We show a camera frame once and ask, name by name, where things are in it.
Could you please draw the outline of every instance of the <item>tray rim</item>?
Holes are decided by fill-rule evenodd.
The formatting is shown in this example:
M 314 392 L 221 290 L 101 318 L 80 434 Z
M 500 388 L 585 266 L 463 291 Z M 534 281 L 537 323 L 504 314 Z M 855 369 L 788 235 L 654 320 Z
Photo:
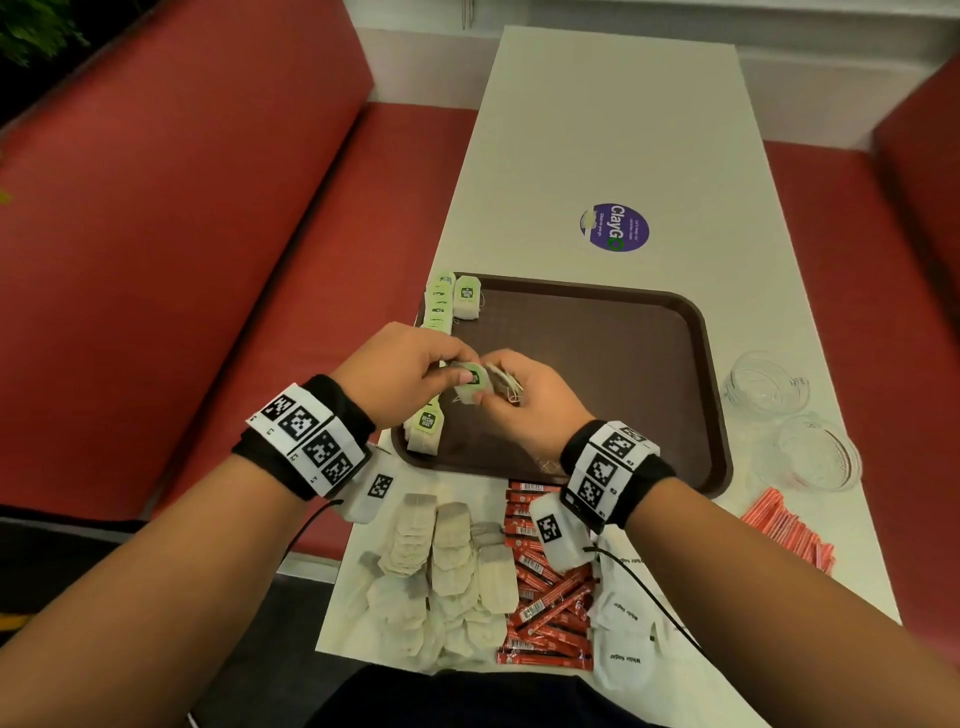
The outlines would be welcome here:
M 620 286 L 598 285 L 595 283 L 579 283 L 563 280 L 543 280 L 543 279 L 522 279 L 510 276 L 495 276 L 479 273 L 459 273 L 455 272 L 457 278 L 460 276 L 476 276 L 480 279 L 481 291 L 485 281 L 489 280 L 499 285 L 494 286 L 496 290 L 511 291 L 515 293 L 536 293 L 546 296 L 560 296 L 561 293 L 551 293 L 557 288 L 576 289 L 578 295 L 572 298 L 592 299 L 600 301 L 621 301 L 627 303 L 649 303 L 651 298 L 661 298 L 663 307 L 676 311 L 687 322 L 689 328 L 696 327 L 697 330 L 691 331 L 699 335 L 692 336 L 694 348 L 694 360 L 697 369 L 697 378 L 701 383 L 701 401 L 705 410 L 713 409 L 712 412 L 706 412 L 707 415 L 707 440 L 711 456 L 710 472 L 707 482 L 703 489 L 695 489 L 698 493 L 709 498 L 716 498 L 724 494 L 733 480 L 733 460 L 730 451 L 730 442 L 727 436 L 727 425 L 724 420 L 723 405 L 720 399 L 720 390 L 717 384 L 716 371 L 713 366 L 713 356 L 710 353 L 710 344 L 707 333 L 707 322 L 704 315 L 696 303 L 686 296 L 670 291 L 658 291 L 647 288 L 623 288 Z M 417 310 L 415 326 L 419 326 L 423 321 L 425 311 L 424 301 L 420 301 Z M 707 384 L 707 391 L 704 392 L 704 383 Z M 710 426 L 716 422 L 717 427 Z M 498 468 L 486 468 L 483 466 L 474 468 L 472 471 L 464 471 L 447 466 L 444 463 L 432 462 L 428 460 L 429 455 L 418 455 L 407 449 L 406 441 L 403 438 L 403 425 L 391 428 L 391 440 L 396 454 L 406 463 L 429 471 L 441 471 L 445 473 L 461 473 L 464 475 L 479 475 L 485 477 L 512 479 L 511 476 L 504 475 Z M 543 477 L 537 482 L 552 485 L 565 485 L 569 477 L 566 474 L 551 475 L 543 473 Z

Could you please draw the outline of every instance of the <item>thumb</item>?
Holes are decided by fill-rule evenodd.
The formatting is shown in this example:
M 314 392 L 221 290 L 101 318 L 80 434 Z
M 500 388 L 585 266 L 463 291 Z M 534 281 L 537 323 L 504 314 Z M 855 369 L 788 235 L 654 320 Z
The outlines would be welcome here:
M 478 395 L 480 400 L 478 404 L 490 416 L 490 419 L 500 425 L 504 431 L 513 437 L 518 431 L 518 420 L 523 413 L 512 404 L 493 393 L 483 393 Z
M 423 389 L 429 400 L 439 395 L 441 392 L 455 387 L 458 384 L 466 384 L 473 379 L 470 372 L 460 367 L 441 367 L 428 372 L 423 378 Z

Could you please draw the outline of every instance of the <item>person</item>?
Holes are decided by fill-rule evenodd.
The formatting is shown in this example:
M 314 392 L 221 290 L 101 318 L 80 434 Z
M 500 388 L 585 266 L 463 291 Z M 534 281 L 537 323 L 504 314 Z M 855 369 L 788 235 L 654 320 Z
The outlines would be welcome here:
M 372 426 L 392 427 L 468 376 L 436 366 L 451 360 L 491 362 L 519 380 L 520 407 L 496 396 L 479 403 L 534 457 L 558 460 L 593 421 L 550 367 L 509 351 L 481 359 L 452 336 L 400 324 L 327 384 Z M 0 650 L 0 728 L 182 721 L 250 624 L 306 515 L 306 501 L 269 469 L 230 455 Z M 709 659 L 772 725 L 960 726 L 951 665 L 676 477 L 653 483 L 623 525 Z M 344 718 L 642 724 L 575 677 L 382 667 L 347 680 L 310 725 Z

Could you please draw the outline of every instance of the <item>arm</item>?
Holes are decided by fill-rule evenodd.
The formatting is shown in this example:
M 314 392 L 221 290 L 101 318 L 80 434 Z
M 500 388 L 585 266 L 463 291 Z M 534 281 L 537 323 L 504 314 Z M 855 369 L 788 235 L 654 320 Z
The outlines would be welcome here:
M 333 378 L 376 426 L 389 427 L 469 378 L 431 366 L 454 358 L 476 354 L 445 334 L 391 324 Z M 228 457 L 0 650 L 0 727 L 182 720 L 316 507 Z
M 549 367 L 485 361 L 523 405 L 481 405 L 535 457 L 557 460 L 593 417 Z M 631 543 L 724 676 L 773 725 L 960 726 L 960 676 L 905 629 L 790 551 L 667 478 L 626 519 Z

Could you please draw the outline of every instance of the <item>red backrest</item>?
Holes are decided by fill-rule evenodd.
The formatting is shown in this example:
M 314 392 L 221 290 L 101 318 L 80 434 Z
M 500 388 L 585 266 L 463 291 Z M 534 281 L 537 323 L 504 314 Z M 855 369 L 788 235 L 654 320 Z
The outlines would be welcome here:
M 140 514 L 371 87 L 341 0 L 176 0 L 0 139 L 0 503 Z
M 960 56 L 894 109 L 874 131 L 874 142 L 911 227 L 930 249 L 921 252 L 933 253 L 924 261 L 936 267 L 928 271 L 933 282 L 946 273 L 947 303 L 960 322 Z

